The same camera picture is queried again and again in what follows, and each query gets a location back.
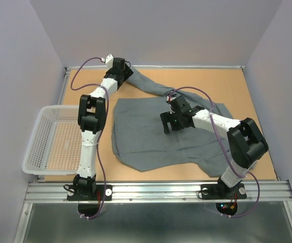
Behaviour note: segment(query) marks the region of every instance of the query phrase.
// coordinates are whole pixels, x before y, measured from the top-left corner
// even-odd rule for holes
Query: black joint housing
[[[268,144],[255,121],[246,118],[227,132],[233,160],[243,168],[250,168],[267,151]]]
[[[76,175],[73,179],[73,188],[74,191],[80,195],[90,197],[95,194],[96,191],[96,176],[83,178],[79,175]]]
[[[126,81],[134,72],[126,64],[126,60],[121,57],[114,57],[112,67],[106,72],[104,78],[112,78],[117,81],[117,88]]]
[[[96,134],[103,130],[106,122],[105,99],[82,95],[79,100],[78,125],[82,132],[85,130]]]
[[[171,124],[172,131],[179,131],[184,128],[194,127],[192,117],[195,116],[199,110],[204,109],[201,106],[191,108],[190,104],[183,96],[178,96],[175,99],[168,101],[168,104],[171,105],[173,113],[168,111],[160,114],[160,119],[164,127],[165,134],[170,133],[168,123]]]

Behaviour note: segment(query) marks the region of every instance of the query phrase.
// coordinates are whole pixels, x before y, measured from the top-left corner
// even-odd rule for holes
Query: screw
[[[239,188],[239,192],[241,195],[245,195],[246,194],[246,189],[244,187]]]
[[[111,196],[112,195],[112,190],[111,189],[106,189],[105,195]]]

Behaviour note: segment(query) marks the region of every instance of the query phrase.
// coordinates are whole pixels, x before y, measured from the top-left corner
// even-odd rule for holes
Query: cable
[[[74,77],[73,77],[73,79],[72,79],[72,81],[71,81],[71,83],[70,83],[70,88],[71,88],[73,91],[77,91],[77,90],[80,90],[80,89],[85,88],[85,87],[88,87],[88,86],[98,86],[98,87],[102,88],[102,89],[105,91],[105,95],[106,95],[106,112],[105,112],[105,117],[107,118],[107,114],[108,114],[108,111],[109,111],[109,93],[108,93],[108,91],[107,91],[107,89],[106,89],[105,87],[101,86],[100,84],[87,84],[87,85],[83,85],[83,86],[81,86],[81,87],[79,87],[79,88],[76,88],[76,89],[73,88],[74,80],[75,80],[76,76],[78,75],[79,71],[84,67],[84,65],[85,65],[87,62],[89,62],[89,61],[91,61],[91,60],[94,60],[94,59],[99,59],[99,60],[102,62],[102,59],[99,58],[99,57],[92,57],[92,58],[86,60],[86,61],[85,61],[80,67],[79,67],[79,69],[77,70],[77,72],[75,73],[75,75],[74,75]],[[104,170],[103,164],[102,164],[102,162],[101,162],[100,151],[99,151],[99,141],[100,141],[100,139],[101,139],[101,137],[102,137],[102,134],[103,134],[103,130],[101,131],[100,136],[99,136],[99,138],[98,138],[98,140],[97,140],[97,145],[96,145],[96,155],[97,155],[97,158],[98,158],[98,160],[99,160],[100,167],[101,167],[101,169],[102,169],[102,173],[103,173],[103,177],[104,177],[104,192],[103,192],[102,202],[101,202],[101,204],[100,204],[100,206],[99,206],[99,209],[98,209],[98,211],[97,211],[97,213],[96,213],[95,215],[93,215],[93,216],[91,216],[91,217],[86,217],[85,215],[80,215],[81,217],[83,217],[83,218],[85,218],[85,219],[88,219],[88,220],[89,220],[89,219],[95,219],[95,218],[99,215],[99,213],[101,212],[101,210],[102,210],[102,208],[103,208],[104,200],[105,200],[105,197],[106,197],[106,194],[105,194],[105,191],[106,191],[106,176],[105,176],[105,170]]]
[[[129,61],[126,60],[126,63],[128,63],[129,64],[129,67],[131,67],[131,62],[129,62]]]
[[[90,59],[87,59],[87,60],[86,60],[86,61],[85,61],[80,67],[79,67],[79,69],[78,69],[77,72],[75,73],[75,75],[74,75],[74,77],[73,77],[73,79],[72,79],[72,81],[71,81],[71,83],[70,83],[70,89],[71,89],[71,90],[73,90],[73,91],[77,91],[77,90],[80,90],[80,89],[85,88],[85,87],[88,87],[88,86],[95,86],[95,85],[96,85],[96,84],[87,84],[87,85],[83,85],[83,86],[81,86],[81,87],[79,87],[79,88],[77,88],[77,89],[74,89],[74,88],[73,88],[74,80],[75,80],[76,76],[78,75],[79,71],[85,66],[86,63],[88,63],[89,61],[95,60],[95,59],[98,59],[98,60],[100,60],[100,62],[102,62],[102,58],[100,58],[100,57],[92,57],[92,58],[90,58]]]
[[[68,185],[68,184],[65,184],[63,187],[64,187],[64,189],[65,189],[66,191],[69,191],[69,192],[71,192],[71,193],[75,193],[74,190],[69,189],[69,185]]]
[[[212,108],[213,108],[213,106],[214,106],[214,102],[212,101],[211,97],[210,97],[206,92],[204,92],[203,90],[201,90],[201,89],[199,89],[199,88],[191,87],[191,86],[184,86],[184,87],[180,87],[180,88],[178,88],[178,89],[175,89],[175,90],[171,91],[170,94],[169,94],[169,98],[171,97],[171,95],[172,95],[173,93],[175,93],[176,91],[181,90],[181,89],[194,89],[194,90],[197,90],[197,91],[203,93],[203,94],[208,98],[208,100],[210,101],[210,104],[211,104],[211,107],[210,107],[210,110],[209,110],[209,112],[210,112],[210,120],[211,120],[211,123],[212,123],[213,130],[214,130],[214,132],[215,132],[215,135],[216,135],[216,137],[217,137],[217,140],[218,140],[218,142],[219,142],[219,145],[220,145],[220,147],[221,147],[221,149],[222,149],[222,151],[223,151],[223,154],[224,154],[224,156],[225,156],[225,158],[226,158],[226,160],[227,160],[227,162],[228,162],[228,165],[229,165],[230,169],[232,170],[232,172],[233,172],[236,176],[238,176],[239,178],[244,178],[245,176],[241,176],[241,175],[239,175],[239,174],[235,171],[235,169],[234,169],[234,167],[232,166],[231,161],[230,161],[230,159],[229,159],[229,157],[228,157],[227,151],[226,151],[225,147],[223,146],[223,143],[222,143],[222,141],[221,141],[221,139],[220,139],[220,136],[219,136],[218,131],[217,131],[217,127],[216,127],[215,122],[214,122],[214,120],[213,120],[213,118],[212,118]],[[230,217],[230,218],[240,218],[240,217],[242,217],[242,216],[245,216],[245,215],[249,214],[250,212],[252,212],[252,211],[257,207],[257,204],[258,204],[258,202],[259,202],[259,198],[260,198],[260,195],[261,195],[261,189],[260,189],[260,186],[259,186],[259,182],[258,182],[258,179],[256,178],[256,176],[255,176],[252,172],[247,171],[247,174],[250,174],[250,175],[255,179],[255,181],[256,181],[256,183],[257,183],[257,189],[258,189],[257,200],[256,200],[254,206],[253,206],[251,209],[249,209],[247,212],[245,212],[245,213],[243,213],[243,214],[236,215],[236,216],[226,215],[227,217]]]
[[[255,202],[254,206],[251,209],[249,209],[248,211],[246,211],[243,214],[238,214],[238,215],[234,215],[234,216],[225,215],[225,216],[227,216],[229,218],[240,218],[240,217],[246,216],[247,214],[249,214],[250,212],[252,212],[257,207],[257,205],[258,205],[259,198],[261,196],[261,188],[259,186],[258,179],[257,179],[257,177],[252,172],[247,172],[247,174],[250,174],[255,179],[255,181],[257,183],[257,199],[256,199],[256,202]]]

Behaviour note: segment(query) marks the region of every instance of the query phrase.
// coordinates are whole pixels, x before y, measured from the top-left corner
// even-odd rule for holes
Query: gray cloth
[[[146,93],[163,97],[118,100],[114,108],[112,130],[112,150],[118,159],[141,172],[192,162],[210,177],[222,175],[227,163],[214,133],[187,128],[165,135],[159,115],[169,110],[165,100],[173,88],[155,83],[134,68],[133,72],[128,83]],[[207,99],[194,93],[178,93],[192,107],[200,105],[210,108]],[[232,118],[223,104],[215,104],[213,112]],[[222,141],[230,153],[228,142]]]

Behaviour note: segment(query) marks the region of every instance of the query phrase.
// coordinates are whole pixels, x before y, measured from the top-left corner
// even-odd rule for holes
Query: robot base
[[[203,184],[201,185],[201,199],[203,200],[220,200],[220,199],[232,199],[234,195],[237,195],[237,199],[246,199],[247,194],[245,190],[245,186],[242,183],[236,185],[231,191],[224,192],[221,190],[219,184]]]
[[[74,190],[73,185],[69,185],[70,190]],[[101,200],[103,200],[104,195],[104,184],[103,185],[96,185],[96,191],[99,191],[101,194]],[[106,185],[106,193],[105,193],[105,201],[111,201],[112,200],[112,185]],[[97,201],[97,195],[96,193],[92,194],[91,192],[88,193],[68,193],[67,194],[67,200],[68,201]]]

